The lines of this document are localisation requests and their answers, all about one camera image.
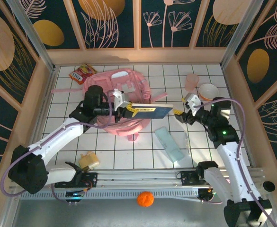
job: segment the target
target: tile grid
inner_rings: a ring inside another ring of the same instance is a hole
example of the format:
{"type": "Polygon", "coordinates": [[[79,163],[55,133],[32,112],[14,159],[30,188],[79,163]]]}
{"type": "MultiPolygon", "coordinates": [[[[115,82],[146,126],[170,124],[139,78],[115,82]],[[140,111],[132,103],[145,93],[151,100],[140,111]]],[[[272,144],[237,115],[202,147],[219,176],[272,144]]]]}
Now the tile grid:
{"type": "MultiPolygon", "coordinates": [[[[149,84],[150,84],[150,72],[149,72],[149,65],[148,65],[148,81],[149,81],[149,84]]],[[[153,128],[152,128],[152,120],[150,121],[150,124],[151,124],[151,139],[152,139],[152,157],[153,157],[153,168],[155,167],[154,165],[154,144],[153,144],[153,128]]]]}

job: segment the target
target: metal frame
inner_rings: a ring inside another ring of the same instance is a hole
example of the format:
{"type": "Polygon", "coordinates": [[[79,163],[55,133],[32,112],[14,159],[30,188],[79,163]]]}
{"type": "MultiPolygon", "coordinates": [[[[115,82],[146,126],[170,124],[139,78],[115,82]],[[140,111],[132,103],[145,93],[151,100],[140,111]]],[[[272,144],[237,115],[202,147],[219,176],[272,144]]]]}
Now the metal frame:
{"type": "Polygon", "coordinates": [[[54,68],[50,56],[48,55],[44,44],[41,42],[38,34],[36,33],[31,21],[29,20],[25,11],[23,10],[20,1],[6,0],[6,2],[9,4],[16,19],[19,21],[25,33],[31,40],[33,46],[35,47],[41,59],[45,62],[47,68],[50,70],[50,72],[53,72],[54,68]]]}
{"type": "Polygon", "coordinates": [[[58,72],[59,72],[59,68],[55,67],[54,71],[52,73],[50,73],[50,76],[48,78],[46,88],[45,88],[44,94],[43,94],[44,100],[40,106],[40,109],[38,110],[37,120],[36,120],[34,128],[32,130],[33,134],[29,141],[29,144],[33,144],[36,141],[40,140],[40,138],[42,136],[42,131],[43,131],[42,125],[45,125],[46,115],[48,113],[47,110],[50,107],[50,102],[52,99],[51,90],[55,86],[58,72]]]}
{"type": "Polygon", "coordinates": [[[245,12],[241,22],[238,24],[236,31],[234,32],[228,47],[223,55],[221,62],[222,69],[225,69],[229,64],[229,61],[233,57],[237,47],[241,43],[243,37],[251,26],[255,16],[260,10],[263,0],[252,0],[247,11],[245,12]]]}

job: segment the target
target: snack bag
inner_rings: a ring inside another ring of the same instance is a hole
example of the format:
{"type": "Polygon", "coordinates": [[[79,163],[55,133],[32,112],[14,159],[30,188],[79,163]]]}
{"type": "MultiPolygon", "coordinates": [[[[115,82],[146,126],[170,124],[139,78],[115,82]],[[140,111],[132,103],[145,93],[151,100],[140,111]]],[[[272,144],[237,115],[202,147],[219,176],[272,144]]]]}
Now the snack bag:
{"type": "Polygon", "coordinates": [[[92,66],[88,64],[83,64],[78,67],[75,71],[69,74],[69,77],[75,80],[78,84],[83,84],[85,80],[92,76],[93,74],[97,73],[92,66]]]}

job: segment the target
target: purple cable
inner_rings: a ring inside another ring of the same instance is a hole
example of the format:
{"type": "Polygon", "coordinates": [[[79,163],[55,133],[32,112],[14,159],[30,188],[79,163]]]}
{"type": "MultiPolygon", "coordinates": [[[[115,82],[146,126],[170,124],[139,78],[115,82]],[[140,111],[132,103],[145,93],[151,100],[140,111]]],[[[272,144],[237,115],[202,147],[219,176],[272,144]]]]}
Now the purple cable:
{"type": "Polygon", "coordinates": [[[235,99],[232,99],[232,98],[221,98],[221,99],[217,99],[217,100],[214,100],[214,101],[211,101],[211,102],[208,102],[208,103],[205,103],[205,104],[202,104],[202,105],[196,105],[194,106],[194,108],[199,108],[199,107],[203,107],[205,105],[210,105],[210,104],[213,104],[213,103],[218,103],[218,102],[221,102],[221,101],[231,101],[231,102],[235,102],[241,109],[241,112],[242,112],[242,115],[243,115],[243,126],[242,126],[242,135],[241,135],[241,139],[239,140],[239,144],[238,144],[238,147],[237,147],[237,152],[236,152],[236,157],[237,157],[237,163],[238,163],[238,167],[239,167],[239,170],[241,172],[241,175],[243,177],[243,180],[249,190],[249,193],[251,195],[251,197],[253,198],[253,200],[256,202],[256,204],[259,206],[259,208],[261,209],[261,211],[267,216],[267,218],[269,219],[269,221],[272,223],[272,225],[274,227],[277,227],[277,224],[275,223],[275,221],[270,217],[270,215],[265,211],[265,209],[263,208],[263,206],[261,205],[261,203],[258,201],[258,199],[256,198],[256,196],[254,195],[250,185],[249,185],[249,182],[244,174],[244,171],[243,171],[243,168],[242,168],[242,165],[241,165],[241,162],[240,162],[240,149],[241,149],[241,144],[243,142],[243,137],[244,137],[244,134],[246,132],[246,115],[245,115],[245,112],[244,112],[244,109],[243,109],[243,106],[240,104],[240,102],[238,102],[237,100],[235,99]]]}
{"type": "Polygon", "coordinates": [[[71,123],[71,124],[68,124],[66,125],[64,128],[61,128],[59,129],[56,133],[54,133],[52,136],[50,136],[48,139],[46,139],[44,142],[42,142],[40,144],[39,147],[36,147],[36,148],[33,148],[32,150],[30,150],[29,152],[23,154],[22,156],[20,156],[18,159],[16,159],[14,162],[11,163],[11,165],[7,168],[7,170],[4,172],[4,174],[2,175],[1,177],[1,180],[0,180],[0,190],[1,192],[5,195],[5,196],[8,196],[8,197],[15,197],[15,196],[19,196],[21,195],[22,193],[24,193],[26,190],[23,190],[21,192],[18,192],[16,194],[10,194],[8,192],[6,192],[5,190],[5,187],[4,187],[4,181],[5,181],[5,178],[7,177],[9,171],[22,159],[24,159],[25,157],[27,157],[28,155],[32,154],[34,151],[40,149],[42,146],[44,146],[47,142],[49,142],[50,140],[52,140],[55,136],[57,136],[59,133],[61,133],[62,131],[66,130],[67,128],[71,127],[71,126],[74,126],[74,125],[86,125],[86,126],[89,126],[89,127],[93,127],[93,128],[97,128],[97,129],[103,129],[105,127],[107,127],[110,122],[111,122],[111,118],[112,118],[112,104],[109,100],[109,93],[112,92],[112,90],[108,91],[107,92],[107,98],[108,98],[108,103],[109,103],[109,119],[108,119],[108,122],[104,125],[104,126],[98,126],[98,125],[93,125],[93,124],[89,124],[89,123],[83,123],[83,122],[74,122],[74,123],[71,123]]]}
{"type": "Polygon", "coordinates": [[[54,196],[54,198],[55,198],[56,200],[58,200],[58,201],[60,201],[60,202],[63,202],[63,203],[66,203],[66,202],[67,202],[66,200],[62,200],[62,199],[60,199],[60,198],[57,197],[57,195],[56,195],[55,192],[54,192],[54,184],[53,184],[53,183],[51,184],[51,191],[52,191],[52,194],[53,194],[53,196],[54,196]]]}

